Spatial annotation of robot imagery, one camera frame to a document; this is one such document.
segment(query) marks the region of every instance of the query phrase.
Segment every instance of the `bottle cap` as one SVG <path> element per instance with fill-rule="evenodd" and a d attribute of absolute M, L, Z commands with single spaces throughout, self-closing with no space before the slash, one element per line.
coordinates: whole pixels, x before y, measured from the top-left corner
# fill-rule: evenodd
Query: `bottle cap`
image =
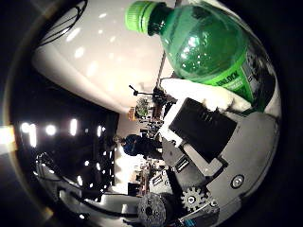
<path fill-rule="evenodd" d="M 148 34 L 150 16 L 153 9 L 160 2 L 136 1 L 132 3 L 125 13 L 125 25 L 129 30 Z"/>

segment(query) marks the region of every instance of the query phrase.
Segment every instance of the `screw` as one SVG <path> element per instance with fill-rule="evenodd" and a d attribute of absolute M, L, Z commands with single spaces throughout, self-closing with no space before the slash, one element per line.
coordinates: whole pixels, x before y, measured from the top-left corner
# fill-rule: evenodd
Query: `screw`
<path fill-rule="evenodd" d="M 241 187 L 243 183 L 244 183 L 244 177 L 242 175 L 237 175 L 236 177 L 234 177 L 233 181 L 231 182 L 231 186 L 236 189 Z"/>
<path fill-rule="evenodd" d="M 214 206 L 216 206 L 217 205 L 217 202 L 216 201 L 212 201 L 211 203 L 210 203 L 210 206 L 212 206 L 212 207 L 214 207 Z"/>
<path fill-rule="evenodd" d="M 191 196 L 191 197 L 188 197 L 187 201 L 188 201 L 190 204 L 192 204 L 192 203 L 194 203 L 194 202 L 196 201 L 196 198 L 193 197 L 193 196 Z"/>

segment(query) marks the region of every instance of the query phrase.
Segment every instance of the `bottle label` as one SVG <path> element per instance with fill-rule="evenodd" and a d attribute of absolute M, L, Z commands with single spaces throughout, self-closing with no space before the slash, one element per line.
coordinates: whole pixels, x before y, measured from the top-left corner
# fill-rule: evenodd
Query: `bottle label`
<path fill-rule="evenodd" d="M 236 93 L 249 102 L 253 102 L 260 87 L 260 81 L 256 77 L 256 54 L 251 46 L 243 52 L 241 57 L 227 70 L 214 79 L 204 82 L 212 86 L 222 86 Z"/>

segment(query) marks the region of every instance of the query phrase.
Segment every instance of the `metal gear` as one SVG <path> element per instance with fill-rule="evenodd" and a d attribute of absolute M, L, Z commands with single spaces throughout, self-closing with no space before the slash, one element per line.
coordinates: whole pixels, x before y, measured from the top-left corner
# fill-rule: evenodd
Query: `metal gear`
<path fill-rule="evenodd" d="M 148 193 L 138 204 L 138 216 L 146 227 L 166 226 L 173 216 L 172 207 L 164 195 Z"/>
<path fill-rule="evenodd" d="M 205 203 L 205 194 L 201 191 L 201 188 L 189 187 L 187 191 L 183 192 L 181 197 L 182 204 L 189 212 L 196 211 Z"/>

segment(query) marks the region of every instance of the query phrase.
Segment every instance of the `black panel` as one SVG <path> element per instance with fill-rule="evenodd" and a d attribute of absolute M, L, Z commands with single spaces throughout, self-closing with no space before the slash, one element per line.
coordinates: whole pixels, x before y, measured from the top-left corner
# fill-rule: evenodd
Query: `black panel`
<path fill-rule="evenodd" d="M 201 103 L 187 98 L 169 128 L 211 162 L 221 153 L 236 125 L 219 111 L 210 112 Z"/>
<path fill-rule="evenodd" d="M 162 145 L 162 157 L 167 165 L 176 169 L 173 175 L 183 191 L 188 187 L 201 186 L 205 183 L 205 176 L 184 152 L 166 139 L 163 139 Z"/>

